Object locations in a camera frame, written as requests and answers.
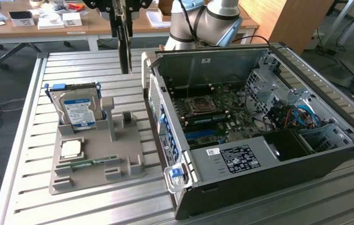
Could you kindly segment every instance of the sticker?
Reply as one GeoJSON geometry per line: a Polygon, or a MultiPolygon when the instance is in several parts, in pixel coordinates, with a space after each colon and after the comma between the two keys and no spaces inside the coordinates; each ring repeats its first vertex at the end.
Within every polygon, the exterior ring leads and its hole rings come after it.
{"type": "Polygon", "coordinates": [[[226,118],[226,115],[214,116],[214,120],[221,120],[221,119],[225,119],[225,118],[226,118]]]}
{"type": "Polygon", "coordinates": [[[65,101],[65,107],[70,116],[70,123],[77,129],[88,129],[96,124],[94,112],[90,110],[90,99],[77,99],[65,101]]]}
{"type": "Polygon", "coordinates": [[[210,63],[212,59],[202,59],[202,63],[210,63]]]}
{"type": "Polygon", "coordinates": [[[67,34],[86,34],[85,31],[70,31],[67,32],[67,34]]]}
{"type": "Polygon", "coordinates": [[[208,155],[209,156],[213,156],[213,155],[217,155],[217,154],[221,154],[221,149],[220,148],[208,149],[208,155]]]}
{"type": "Polygon", "coordinates": [[[206,123],[206,122],[210,122],[210,121],[213,121],[213,119],[197,120],[194,123],[198,124],[198,123],[206,123]]]}
{"type": "Polygon", "coordinates": [[[232,173],[238,173],[261,166],[249,145],[221,150],[221,154],[232,173]]]}

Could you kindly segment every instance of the gray carpet floor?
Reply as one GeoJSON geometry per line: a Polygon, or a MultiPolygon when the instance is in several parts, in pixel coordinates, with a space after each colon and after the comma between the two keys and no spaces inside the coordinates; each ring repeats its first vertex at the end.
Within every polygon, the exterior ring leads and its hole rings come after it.
{"type": "MultiPolygon", "coordinates": [[[[337,14],[330,17],[326,17],[324,24],[321,25],[321,32],[326,32],[330,28],[337,14]]],[[[342,27],[338,29],[332,40],[336,41],[336,38],[341,34],[342,27]]],[[[168,38],[134,38],[133,47],[145,48],[145,47],[157,47],[160,44],[166,43],[168,38]]],[[[104,41],[105,46],[101,47],[101,50],[116,49],[117,41],[104,41]]],[[[43,52],[71,52],[71,51],[89,51],[89,43],[86,41],[73,41],[73,47],[66,47],[63,42],[51,42],[37,44],[43,52]]],[[[15,44],[5,45],[6,50],[11,49],[15,44]]],[[[348,52],[340,51],[334,56],[337,60],[349,60],[354,63],[354,34],[350,40],[346,43],[348,52]]],[[[305,60],[317,68],[325,68],[326,66],[334,64],[334,61],[313,51],[306,51],[302,54],[305,60]]],[[[10,70],[0,69],[0,102],[9,101],[15,98],[26,97],[31,73],[35,65],[37,53],[31,48],[25,48],[18,52],[6,63],[10,65],[10,70]]],[[[322,71],[322,74],[332,79],[340,79],[340,76],[349,75],[349,72],[342,70],[342,66],[334,65],[326,68],[322,71]]],[[[22,102],[10,105],[10,108],[21,107],[22,102]]],[[[10,157],[10,151],[13,147],[13,142],[17,134],[21,111],[17,112],[5,112],[0,116],[2,118],[2,127],[0,127],[0,177],[3,177],[6,172],[6,166],[10,157]]]]}

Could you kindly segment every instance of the component holder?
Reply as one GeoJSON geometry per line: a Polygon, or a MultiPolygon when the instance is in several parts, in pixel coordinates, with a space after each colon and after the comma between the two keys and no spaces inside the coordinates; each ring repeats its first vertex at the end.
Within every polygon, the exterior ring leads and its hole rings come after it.
{"type": "Polygon", "coordinates": [[[51,195],[146,175],[137,117],[132,111],[113,116],[113,97],[101,99],[101,107],[106,118],[96,121],[97,128],[75,131],[71,124],[58,125],[51,195]],[[62,156],[62,148],[67,142],[74,142],[67,144],[67,152],[74,152],[74,155],[62,156]]]}

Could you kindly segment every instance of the small white label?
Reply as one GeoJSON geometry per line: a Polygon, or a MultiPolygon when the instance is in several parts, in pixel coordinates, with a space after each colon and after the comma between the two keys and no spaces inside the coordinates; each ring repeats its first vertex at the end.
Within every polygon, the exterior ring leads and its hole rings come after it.
{"type": "Polygon", "coordinates": [[[70,31],[67,32],[67,34],[86,34],[85,31],[70,31]]]}
{"type": "Polygon", "coordinates": [[[206,122],[210,122],[210,121],[213,121],[213,119],[197,120],[194,123],[198,124],[198,123],[206,123],[206,122]]]}
{"type": "Polygon", "coordinates": [[[96,124],[94,112],[90,110],[90,99],[67,100],[63,102],[70,122],[77,130],[88,129],[96,124]]]}
{"type": "Polygon", "coordinates": [[[220,120],[220,119],[225,119],[226,115],[221,115],[221,116],[214,116],[214,120],[220,120]]]}
{"type": "Polygon", "coordinates": [[[208,155],[209,156],[213,156],[213,155],[217,155],[217,154],[221,154],[221,149],[220,148],[208,150],[208,155]]]}
{"type": "Polygon", "coordinates": [[[210,63],[210,58],[209,59],[202,59],[202,63],[210,63]]]}

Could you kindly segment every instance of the power supply label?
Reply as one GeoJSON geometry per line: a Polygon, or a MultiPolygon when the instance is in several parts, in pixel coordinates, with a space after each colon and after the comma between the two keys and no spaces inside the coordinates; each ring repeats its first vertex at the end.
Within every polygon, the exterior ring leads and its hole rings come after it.
{"type": "Polygon", "coordinates": [[[221,150],[221,154],[232,173],[238,173],[261,166],[249,145],[221,150]]]}
{"type": "Polygon", "coordinates": [[[96,124],[94,112],[90,109],[90,105],[92,101],[89,98],[65,101],[70,122],[78,129],[86,129],[96,124]]]}

